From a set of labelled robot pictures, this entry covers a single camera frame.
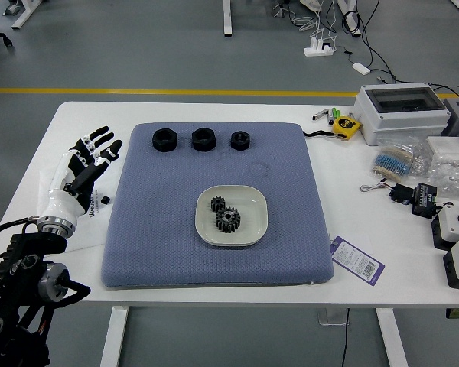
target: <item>yellow floor line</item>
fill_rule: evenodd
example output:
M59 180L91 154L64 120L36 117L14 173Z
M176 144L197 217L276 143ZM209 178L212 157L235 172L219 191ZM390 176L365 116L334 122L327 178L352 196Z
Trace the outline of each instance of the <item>yellow floor line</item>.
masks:
M271 96L271 97L338 97L353 98L357 92L231 90L231 89L100 89L100 88L0 88L11 94L119 94L169 96ZM439 98L453 98L453 93L439 93Z

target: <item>barcode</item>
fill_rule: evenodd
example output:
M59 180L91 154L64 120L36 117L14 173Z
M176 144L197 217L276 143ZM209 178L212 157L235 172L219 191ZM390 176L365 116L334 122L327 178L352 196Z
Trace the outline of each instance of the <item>barcode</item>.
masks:
M366 266L364 271L362 272L362 275L365 276L365 277L370 277L370 275L373 273L374 269L376 269L376 264L373 264L372 262L370 262Z

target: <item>yellow tape measure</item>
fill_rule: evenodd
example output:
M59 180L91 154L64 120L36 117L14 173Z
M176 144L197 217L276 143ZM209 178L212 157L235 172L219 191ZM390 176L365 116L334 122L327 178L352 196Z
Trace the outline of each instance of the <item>yellow tape measure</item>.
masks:
M340 116L335 119L331 131L335 134L342 134L344 140L349 140L359 130L360 125L360 122L351 117Z

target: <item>robotic arm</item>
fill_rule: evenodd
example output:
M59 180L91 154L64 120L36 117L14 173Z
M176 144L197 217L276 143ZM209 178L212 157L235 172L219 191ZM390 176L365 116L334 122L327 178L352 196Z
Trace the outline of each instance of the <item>robotic arm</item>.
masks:
M24 224L22 233L13 235L7 251L0 254L0 367L48 365L46 338L54 310L90 293L87 286L70 280L65 265L45 261L44 256L65 251L78 217L89 208L95 180L119 157L120 140L101 148L114 136L108 130L103 127L81 138L63 155L49 189L49 203L39 217L0 226L2 231ZM30 224L38 232L26 233ZM76 293L65 297L68 289ZM20 306L28 307L22 318ZM27 328L42 307L40 326L30 333Z

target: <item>gray floor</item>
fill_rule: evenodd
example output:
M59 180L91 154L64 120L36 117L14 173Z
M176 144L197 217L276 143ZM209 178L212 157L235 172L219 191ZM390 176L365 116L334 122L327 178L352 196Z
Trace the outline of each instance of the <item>gray floor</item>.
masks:
M308 32L269 15L270 0L232 0L233 37L223 36L222 0L50 0L19 31L2 17L0 88L231 89L356 92L361 76L343 49L307 58ZM367 19L376 2L359 2ZM291 10L306 15L297 0ZM337 16L337 45L369 63L360 39ZM370 44L400 80L459 85L459 11L448 0L383 1ZM383 69L378 57L374 67ZM333 96L199 96L0 93L0 219L57 107L66 101L352 104ZM108 306L59 310L50 332L52 366L98 365ZM459 366L459 320L443 310L397 310L409 365ZM133 309L121 365L340 365L344 330L318 326L300 308ZM387 365L373 310L352 310L346 365Z

